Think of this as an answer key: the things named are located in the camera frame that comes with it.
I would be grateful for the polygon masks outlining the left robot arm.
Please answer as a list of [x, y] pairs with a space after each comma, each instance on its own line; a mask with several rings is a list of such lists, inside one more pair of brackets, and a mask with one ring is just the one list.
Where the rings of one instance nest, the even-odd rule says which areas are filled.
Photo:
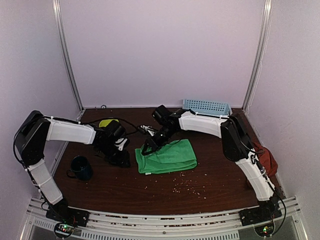
[[130, 141], [118, 121], [112, 120], [107, 126], [98, 127], [92, 123], [45, 116], [33, 110], [14, 136], [13, 153], [61, 222], [69, 221], [72, 211], [45, 164], [44, 149], [49, 141], [92, 145], [103, 153], [109, 164], [121, 168], [131, 165], [130, 154], [125, 149]]

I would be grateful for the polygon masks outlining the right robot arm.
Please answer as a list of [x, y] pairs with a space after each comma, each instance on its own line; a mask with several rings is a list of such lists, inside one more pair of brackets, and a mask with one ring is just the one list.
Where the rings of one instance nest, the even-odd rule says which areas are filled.
[[160, 150], [179, 131], [194, 131], [219, 137], [224, 156], [240, 167], [257, 198], [258, 207], [243, 210], [242, 214], [252, 214], [261, 221], [281, 216], [281, 198], [269, 178], [270, 168], [259, 160], [261, 153], [255, 149], [240, 119], [234, 115], [213, 116], [183, 108], [170, 111], [164, 105], [157, 107], [152, 116], [161, 128], [146, 139], [142, 155], [147, 156]]

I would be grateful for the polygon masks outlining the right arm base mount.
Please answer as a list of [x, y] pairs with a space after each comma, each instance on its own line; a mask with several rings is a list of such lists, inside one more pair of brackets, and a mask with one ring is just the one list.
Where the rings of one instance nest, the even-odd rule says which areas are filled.
[[239, 218], [242, 226], [255, 225], [272, 219], [279, 218], [282, 216], [280, 209], [271, 209], [270, 207], [254, 207], [254, 208], [245, 208], [239, 213]]

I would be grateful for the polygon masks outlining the green towel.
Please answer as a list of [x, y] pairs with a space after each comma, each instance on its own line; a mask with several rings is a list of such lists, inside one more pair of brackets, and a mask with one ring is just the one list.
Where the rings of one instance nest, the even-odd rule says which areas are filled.
[[174, 140], [160, 150], [142, 155], [142, 148], [135, 149], [135, 160], [140, 174], [166, 174], [185, 171], [198, 165], [197, 157], [188, 139]]

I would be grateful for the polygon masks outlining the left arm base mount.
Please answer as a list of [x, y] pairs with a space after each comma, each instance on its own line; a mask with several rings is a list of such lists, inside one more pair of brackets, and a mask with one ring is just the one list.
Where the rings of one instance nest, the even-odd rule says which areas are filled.
[[52, 209], [50, 209], [49, 211], [47, 211], [45, 216], [48, 219], [67, 223], [75, 227], [86, 227], [90, 213], [86, 210], [68, 208], [66, 216], [62, 217], [61, 214], [57, 214]]

